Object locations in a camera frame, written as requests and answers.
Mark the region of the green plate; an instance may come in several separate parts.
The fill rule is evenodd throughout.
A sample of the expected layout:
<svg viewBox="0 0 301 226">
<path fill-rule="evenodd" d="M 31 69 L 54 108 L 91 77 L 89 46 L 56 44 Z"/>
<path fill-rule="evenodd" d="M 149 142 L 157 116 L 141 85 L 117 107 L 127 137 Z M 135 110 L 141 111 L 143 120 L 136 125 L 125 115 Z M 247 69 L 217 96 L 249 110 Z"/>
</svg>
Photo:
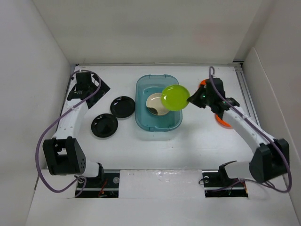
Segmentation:
<svg viewBox="0 0 301 226">
<path fill-rule="evenodd" d="M 167 110 L 180 111 L 189 104 L 189 97 L 190 93 L 184 86 L 173 84 L 163 89 L 160 100 Z"/>
</svg>

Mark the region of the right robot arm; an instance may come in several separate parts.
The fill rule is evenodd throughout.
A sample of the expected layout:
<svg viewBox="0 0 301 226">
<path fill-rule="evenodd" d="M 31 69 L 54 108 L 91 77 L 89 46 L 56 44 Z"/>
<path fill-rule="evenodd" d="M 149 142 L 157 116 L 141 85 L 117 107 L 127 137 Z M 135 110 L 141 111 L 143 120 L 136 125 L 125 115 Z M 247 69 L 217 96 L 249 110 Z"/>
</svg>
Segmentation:
<svg viewBox="0 0 301 226">
<path fill-rule="evenodd" d="M 289 172 L 289 144 L 265 132 L 244 113 L 239 102 L 227 98 L 219 78 L 207 79 L 188 99 L 199 107 L 211 111 L 229 124 L 248 144 L 253 157 L 250 161 L 232 161 L 219 166 L 217 179 L 227 186 L 238 179 L 253 179 L 264 183 Z"/>
</svg>

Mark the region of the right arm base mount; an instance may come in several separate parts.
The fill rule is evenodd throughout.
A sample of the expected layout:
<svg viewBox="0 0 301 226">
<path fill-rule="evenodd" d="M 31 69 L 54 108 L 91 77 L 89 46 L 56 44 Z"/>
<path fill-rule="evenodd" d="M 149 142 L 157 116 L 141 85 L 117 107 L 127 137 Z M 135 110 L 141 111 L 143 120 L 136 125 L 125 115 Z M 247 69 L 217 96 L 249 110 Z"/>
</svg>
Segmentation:
<svg viewBox="0 0 301 226">
<path fill-rule="evenodd" d="M 206 198 L 248 197 L 246 184 L 238 178 L 223 176 L 218 170 L 203 170 L 199 184 Z"/>
</svg>

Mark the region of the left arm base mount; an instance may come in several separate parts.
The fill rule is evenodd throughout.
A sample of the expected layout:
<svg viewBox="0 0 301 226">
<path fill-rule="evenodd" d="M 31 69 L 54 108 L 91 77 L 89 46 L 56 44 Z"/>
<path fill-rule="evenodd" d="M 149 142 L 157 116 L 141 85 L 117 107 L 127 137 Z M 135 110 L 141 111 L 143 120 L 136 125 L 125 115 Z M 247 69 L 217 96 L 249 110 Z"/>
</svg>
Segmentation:
<svg viewBox="0 0 301 226">
<path fill-rule="evenodd" d="M 103 179 L 87 178 L 85 186 L 84 180 L 80 179 L 76 186 L 75 198 L 118 198 L 119 182 L 120 170 L 112 169 L 104 171 Z"/>
</svg>

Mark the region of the beige plate with black brushstroke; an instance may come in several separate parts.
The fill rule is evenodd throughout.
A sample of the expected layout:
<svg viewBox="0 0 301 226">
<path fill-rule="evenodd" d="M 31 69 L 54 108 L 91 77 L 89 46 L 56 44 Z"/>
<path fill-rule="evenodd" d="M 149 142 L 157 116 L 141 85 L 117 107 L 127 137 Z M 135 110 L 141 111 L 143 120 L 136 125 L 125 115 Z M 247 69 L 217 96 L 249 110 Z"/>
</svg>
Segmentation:
<svg viewBox="0 0 301 226">
<path fill-rule="evenodd" d="M 161 103 L 161 93 L 151 94 L 146 100 L 146 107 L 150 113 L 157 116 L 163 116 L 170 112 Z"/>
</svg>

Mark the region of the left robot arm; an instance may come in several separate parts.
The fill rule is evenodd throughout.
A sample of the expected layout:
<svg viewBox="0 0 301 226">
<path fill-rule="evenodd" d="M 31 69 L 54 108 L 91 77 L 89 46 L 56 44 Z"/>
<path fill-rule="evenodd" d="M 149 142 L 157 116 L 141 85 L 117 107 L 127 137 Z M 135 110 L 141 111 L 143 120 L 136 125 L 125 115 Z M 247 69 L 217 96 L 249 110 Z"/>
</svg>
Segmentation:
<svg viewBox="0 0 301 226">
<path fill-rule="evenodd" d="M 105 175 L 102 165 L 89 161 L 76 137 L 85 114 L 110 87 L 92 71 L 76 71 L 71 78 L 75 85 L 65 101 L 65 111 L 56 122 L 57 130 L 42 148 L 51 175 L 77 175 L 87 177 L 93 186 L 101 186 Z"/>
</svg>

